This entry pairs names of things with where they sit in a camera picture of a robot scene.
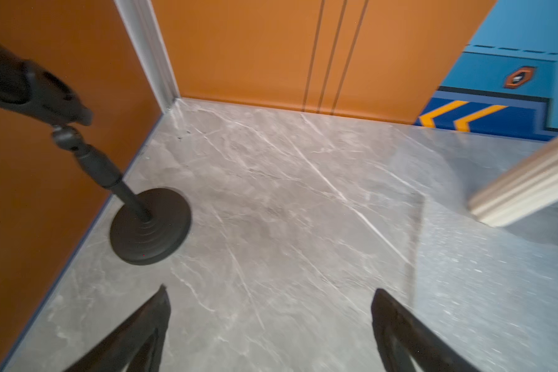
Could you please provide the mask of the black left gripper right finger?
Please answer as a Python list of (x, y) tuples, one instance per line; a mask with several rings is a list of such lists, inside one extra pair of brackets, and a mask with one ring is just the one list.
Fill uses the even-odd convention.
[(386, 371), (478, 372), (383, 288), (374, 293), (371, 314)]

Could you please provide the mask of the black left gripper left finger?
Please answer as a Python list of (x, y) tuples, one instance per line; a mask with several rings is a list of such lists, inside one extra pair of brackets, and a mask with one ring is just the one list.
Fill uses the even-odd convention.
[(167, 288), (157, 292), (68, 371), (159, 371), (171, 317)]

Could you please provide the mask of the clear bubble wrap sheet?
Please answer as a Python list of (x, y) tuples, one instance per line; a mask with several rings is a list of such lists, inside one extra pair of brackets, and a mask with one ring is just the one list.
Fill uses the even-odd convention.
[(505, 228), (427, 201), (414, 314), (483, 371), (558, 371), (558, 203)]

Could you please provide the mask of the white fluted vase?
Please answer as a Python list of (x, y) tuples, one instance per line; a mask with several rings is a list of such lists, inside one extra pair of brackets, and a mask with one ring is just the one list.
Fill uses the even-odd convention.
[(471, 197), (469, 212), (491, 227), (509, 226), (558, 202), (558, 137)]

